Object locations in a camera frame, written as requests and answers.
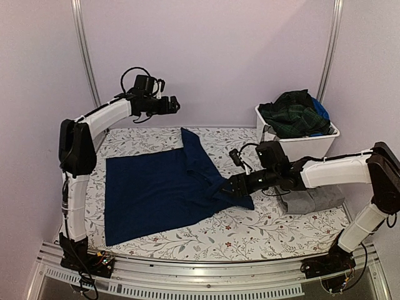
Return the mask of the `grey button shirt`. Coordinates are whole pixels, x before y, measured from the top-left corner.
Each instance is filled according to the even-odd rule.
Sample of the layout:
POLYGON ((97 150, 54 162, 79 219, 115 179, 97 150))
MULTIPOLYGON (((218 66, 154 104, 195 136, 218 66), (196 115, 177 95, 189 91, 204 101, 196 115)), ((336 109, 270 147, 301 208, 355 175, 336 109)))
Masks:
POLYGON ((341 206, 345 200, 338 186, 323 186, 305 191, 291 191, 279 197, 285 214, 308 214, 341 206))

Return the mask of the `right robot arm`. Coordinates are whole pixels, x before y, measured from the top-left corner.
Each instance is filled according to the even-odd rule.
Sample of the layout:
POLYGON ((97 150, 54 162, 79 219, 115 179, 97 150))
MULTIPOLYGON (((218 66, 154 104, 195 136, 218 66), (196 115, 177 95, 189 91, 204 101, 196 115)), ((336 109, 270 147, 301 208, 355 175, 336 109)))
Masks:
POLYGON ((353 252, 390 215, 399 212, 399 161, 384 142, 355 154, 316 158, 305 156, 291 162, 277 141, 256 146, 262 169, 231 176, 221 190, 236 197, 280 187, 305 191, 340 184, 370 184, 371 202, 346 227, 323 259, 323 267, 337 272, 353 252))

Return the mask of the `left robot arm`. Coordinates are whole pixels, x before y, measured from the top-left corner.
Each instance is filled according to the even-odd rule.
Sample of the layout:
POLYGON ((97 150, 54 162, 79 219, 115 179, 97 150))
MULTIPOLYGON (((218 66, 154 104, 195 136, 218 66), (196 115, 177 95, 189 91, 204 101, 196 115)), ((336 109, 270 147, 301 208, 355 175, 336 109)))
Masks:
POLYGON ((63 249, 69 252, 69 262, 79 271, 88 271, 93 258, 87 253, 88 236, 85 228, 86 188, 89 176, 97 164, 94 140, 113 124, 142 113, 175 114, 180 109, 175 96, 147 96, 142 92, 119 94, 99 108, 76 119, 61 123, 59 161, 63 176, 62 214, 64 225, 59 236, 63 249))

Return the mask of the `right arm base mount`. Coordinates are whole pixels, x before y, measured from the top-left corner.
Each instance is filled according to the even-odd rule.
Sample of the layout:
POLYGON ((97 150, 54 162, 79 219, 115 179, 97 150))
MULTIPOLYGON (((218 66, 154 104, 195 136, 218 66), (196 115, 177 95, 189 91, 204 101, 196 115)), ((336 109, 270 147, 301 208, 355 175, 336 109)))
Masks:
POLYGON ((300 271, 309 279, 350 270, 355 266, 353 253, 346 252, 334 244, 327 254, 303 259, 300 271))

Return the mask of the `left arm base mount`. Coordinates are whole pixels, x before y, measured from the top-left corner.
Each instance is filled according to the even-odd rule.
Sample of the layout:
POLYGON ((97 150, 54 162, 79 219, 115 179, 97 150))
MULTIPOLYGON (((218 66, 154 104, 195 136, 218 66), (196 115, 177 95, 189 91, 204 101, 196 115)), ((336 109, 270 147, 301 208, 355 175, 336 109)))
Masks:
POLYGON ((59 244, 63 250, 62 267, 85 274, 89 271, 92 276, 111 278, 115 263, 114 256, 106 251, 89 253, 87 237, 76 242, 60 233, 59 244))

